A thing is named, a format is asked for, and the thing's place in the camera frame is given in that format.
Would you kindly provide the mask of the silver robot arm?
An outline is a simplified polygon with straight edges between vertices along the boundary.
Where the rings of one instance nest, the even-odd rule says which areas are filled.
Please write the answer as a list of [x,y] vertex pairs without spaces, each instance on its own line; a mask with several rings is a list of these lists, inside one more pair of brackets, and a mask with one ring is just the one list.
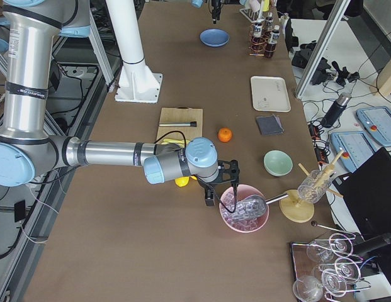
[[220,20],[220,15],[223,7],[221,0],[192,0],[191,5],[196,8],[201,8],[204,3],[208,4],[208,9],[212,17],[213,24]]
[[148,182],[159,184],[194,176],[205,202],[218,201],[215,186],[239,185],[235,160],[219,160],[214,144],[198,137],[169,143],[94,142],[47,135],[43,125],[55,36],[87,37],[88,1],[5,1],[10,23],[3,123],[0,126],[0,185],[19,186],[59,167],[125,165],[142,167]]

